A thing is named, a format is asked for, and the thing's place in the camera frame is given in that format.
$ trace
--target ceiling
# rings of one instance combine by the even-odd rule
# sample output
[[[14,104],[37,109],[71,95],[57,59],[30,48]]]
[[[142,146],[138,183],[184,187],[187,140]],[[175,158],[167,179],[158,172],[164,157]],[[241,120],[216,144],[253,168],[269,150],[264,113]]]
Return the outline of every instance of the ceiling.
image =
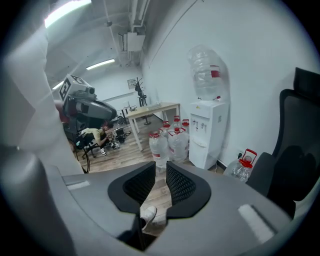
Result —
[[[91,4],[74,10],[46,29],[48,51],[45,73],[51,88],[61,82],[68,73],[80,77],[99,77],[112,69],[139,65],[140,52],[134,52],[132,61],[129,61],[128,53],[123,52],[118,41],[118,34],[123,35],[130,31],[131,1],[91,1]],[[139,0],[137,16],[141,3]],[[63,2],[58,1],[51,5],[51,11],[62,4]],[[111,29],[107,26],[106,12],[112,21]],[[86,70],[86,67],[110,59],[115,62]]]

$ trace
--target white wall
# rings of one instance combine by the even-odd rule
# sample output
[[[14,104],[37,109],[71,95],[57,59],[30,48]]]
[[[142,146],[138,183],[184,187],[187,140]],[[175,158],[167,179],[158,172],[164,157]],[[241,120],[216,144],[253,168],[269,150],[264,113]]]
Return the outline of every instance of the white wall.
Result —
[[[83,79],[95,88],[95,94],[100,101],[105,101],[112,105],[116,110],[125,107],[124,102],[130,106],[139,105],[138,94],[135,89],[129,89],[128,80],[142,78],[139,67],[111,68],[103,75],[90,75],[88,71]]]
[[[173,5],[164,26],[148,40],[142,74],[150,103],[197,100],[188,51],[211,47],[222,59],[230,91],[230,122],[219,159],[229,164],[239,150],[272,153],[279,132],[279,94],[292,88],[295,67],[320,71],[318,54],[291,12],[263,0],[188,0]]]

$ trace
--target white shoe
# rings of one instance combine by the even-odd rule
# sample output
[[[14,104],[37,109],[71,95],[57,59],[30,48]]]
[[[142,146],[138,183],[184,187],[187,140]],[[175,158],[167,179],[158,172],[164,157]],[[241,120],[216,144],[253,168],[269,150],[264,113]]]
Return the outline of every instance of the white shoe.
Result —
[[[142,228],[142,230],[145,230],[148,226],[148,223],[151,222],[157,214],[157,208],[154,206],[150,206],[149,208],[145,209],[140,214],[140,218],[145,220],[145,226]]]
[[[105,156],[105,155],[107,154],[107,152],[105,151],[104,148],[101,148],[100,151],[101,151],[101,154],[102,154],[103,156]]]

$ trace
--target ceiling light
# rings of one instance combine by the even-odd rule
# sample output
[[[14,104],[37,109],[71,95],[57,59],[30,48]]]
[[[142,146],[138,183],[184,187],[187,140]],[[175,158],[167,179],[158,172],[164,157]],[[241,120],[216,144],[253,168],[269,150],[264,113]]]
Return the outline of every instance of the ceiling light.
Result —
[[[67,2],[66,4],[62,5],[61,7],[49,14],[49,16],[44,20],[45,27],[48,28],[52,23],[56,22],[61,17],[67,15],[75,9],[78,9],[90,3],[91,0],[73,0]]]
[[[95,64],[95,65],[93,65],[93,66],[88,66],[86,69],[87,69],[87,70],[92,70],[92,69],[94,69],[94,68],[96,68],[96,67],[102,66],[102,65],[104,65],[104,64],[112,63],[112,62],[115,62],[115,60],[114,60],[114,59],[109,59],[109,60],[100,62],[100,63],[98,63],[98,64]]]
[[[64,81],[58,83],[55,87],[52,88],[52,90],[57,89],[59,86],[61,86],[64,83]]]

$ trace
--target picture frame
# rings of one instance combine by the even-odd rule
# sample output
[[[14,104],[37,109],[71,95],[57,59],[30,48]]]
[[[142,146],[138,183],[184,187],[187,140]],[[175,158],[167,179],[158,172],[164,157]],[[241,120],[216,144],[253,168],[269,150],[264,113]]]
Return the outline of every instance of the picture frame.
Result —
[[[129,79],[129,80],[128,80],[129,90],[130,90],[130,89],[135,89],[135,88],[136,88],[136,83],[137,83],[137,81],[136,81],[135,79]]]

